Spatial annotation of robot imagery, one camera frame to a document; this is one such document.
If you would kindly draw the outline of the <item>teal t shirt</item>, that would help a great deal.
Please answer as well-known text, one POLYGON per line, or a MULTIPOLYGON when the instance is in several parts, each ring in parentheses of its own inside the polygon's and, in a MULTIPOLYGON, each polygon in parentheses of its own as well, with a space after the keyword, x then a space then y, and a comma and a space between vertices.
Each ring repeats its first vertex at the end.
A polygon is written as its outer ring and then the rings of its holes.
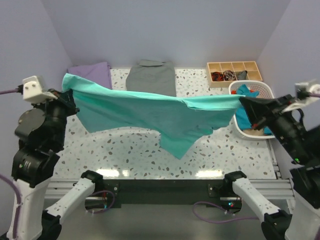
POLYGON ((158 131, 159 145, 181 159, 203 136, 227 127, 241 107, 240 95, 175 97, 105 88, 73 74, 62 80, 72 90, 77 117, 90 133, 136 127, 158 131))

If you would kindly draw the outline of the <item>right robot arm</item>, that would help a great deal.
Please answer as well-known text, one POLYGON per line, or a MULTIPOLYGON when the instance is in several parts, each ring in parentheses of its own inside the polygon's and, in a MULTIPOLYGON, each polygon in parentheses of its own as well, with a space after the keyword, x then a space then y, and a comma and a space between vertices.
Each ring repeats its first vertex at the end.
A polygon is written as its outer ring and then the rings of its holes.
POLYGON ((320 238, 320 128, 306 130, 304 113, 290 94, 263 99, 240 97, 251 126, 267 127, 296 168, 290 169, 295 206, 291 214, 272 204, 242 171, 224 176, 222 190, 237 195, 260 221, 267 240, 318 240, 320 238))

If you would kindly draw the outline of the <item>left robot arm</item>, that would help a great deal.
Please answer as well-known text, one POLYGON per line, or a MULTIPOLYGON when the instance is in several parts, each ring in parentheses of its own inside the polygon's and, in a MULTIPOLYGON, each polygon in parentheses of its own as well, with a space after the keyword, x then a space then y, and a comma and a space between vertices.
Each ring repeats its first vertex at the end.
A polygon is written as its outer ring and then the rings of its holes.
POLYGON ((9 230, 2 240, 56 240, 65 218, 86 197, 104 190, 103 176, 85 171, 73 188, 54 205, 44 209, 45 195, 59 152, 64 150, 67 118, 79 112, 73 91, 40 91, 33 108, 24 112, 14 133, 19 149, 13 158, 12 180, 1 176, 14 190, 9 230))

